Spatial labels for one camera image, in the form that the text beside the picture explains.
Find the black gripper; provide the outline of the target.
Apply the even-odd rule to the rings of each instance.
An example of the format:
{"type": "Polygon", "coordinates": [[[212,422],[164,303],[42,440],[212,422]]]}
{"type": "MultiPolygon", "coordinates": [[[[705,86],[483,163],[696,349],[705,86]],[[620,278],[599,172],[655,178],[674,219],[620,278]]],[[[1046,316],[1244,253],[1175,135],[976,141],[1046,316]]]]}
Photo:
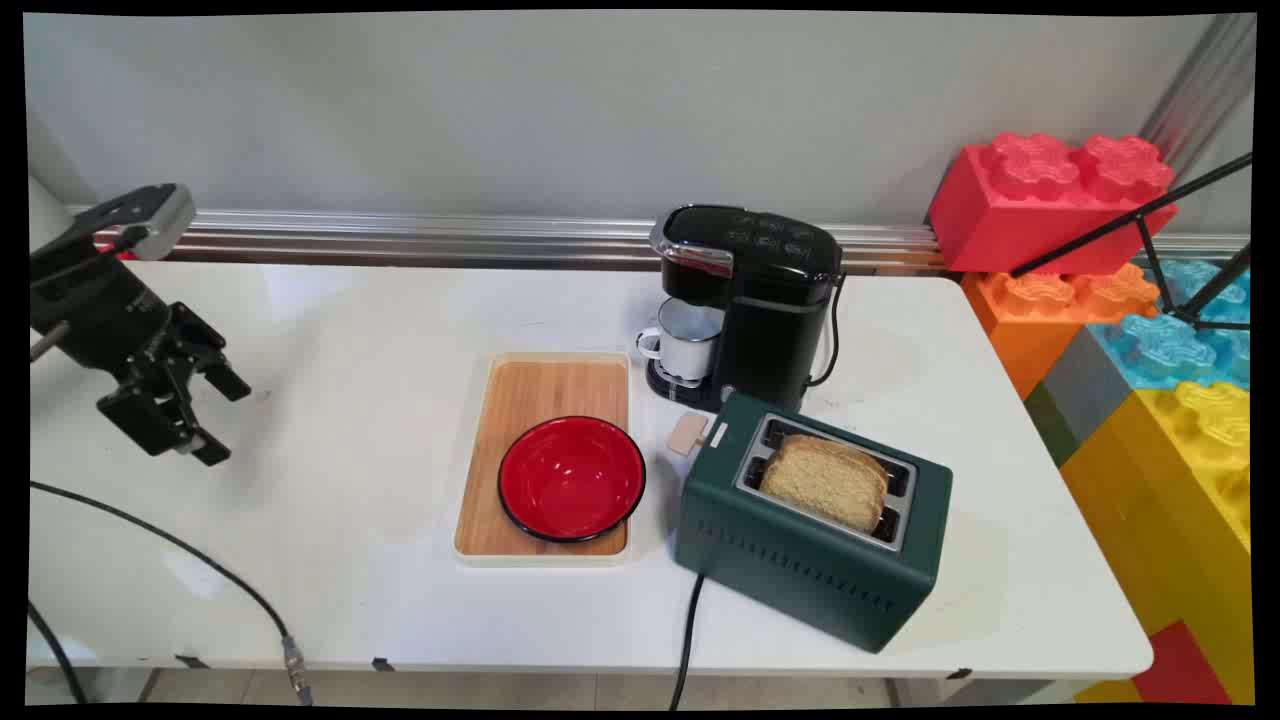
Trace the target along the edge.
{"type": "Polygon", "coordinates": [[[230,457],[196,418],[189,380],[204,375],[232,402],[252,389],[230,366],[227,340],[198,314],[165,302],[116,250],[101,252],[90,240],[38,251],[29,299],[37,332],[65,325],[56,347],[119,384],[97,410],[147,455],[174,451],[207,466],[230,457]]]}

